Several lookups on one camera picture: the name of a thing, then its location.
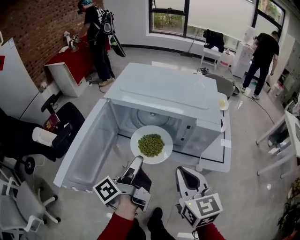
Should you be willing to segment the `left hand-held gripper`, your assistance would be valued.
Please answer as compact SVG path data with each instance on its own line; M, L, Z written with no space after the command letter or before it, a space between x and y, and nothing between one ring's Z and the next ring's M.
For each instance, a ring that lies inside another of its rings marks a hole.
M136 176L142 164L143 157L135 157L126 170L126 176ZM93 187L93 191L104 205L114 210L117 209L121 195L130 196L131 202L143 212L147 210L151 198L149 190L146 190L144 187L134 186L132 180L130 180L128 184L123 183L121 177L117 180L113 180L109 176L106 176Z

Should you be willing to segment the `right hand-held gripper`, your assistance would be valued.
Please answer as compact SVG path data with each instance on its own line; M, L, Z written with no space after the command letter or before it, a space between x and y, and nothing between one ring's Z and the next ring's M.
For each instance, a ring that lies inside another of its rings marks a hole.
M181 216L193 228L213 223L223 211L223 207L219 195L209 188L205 177L183 166L176 169L175 177L177 191L181 196L179 199Z

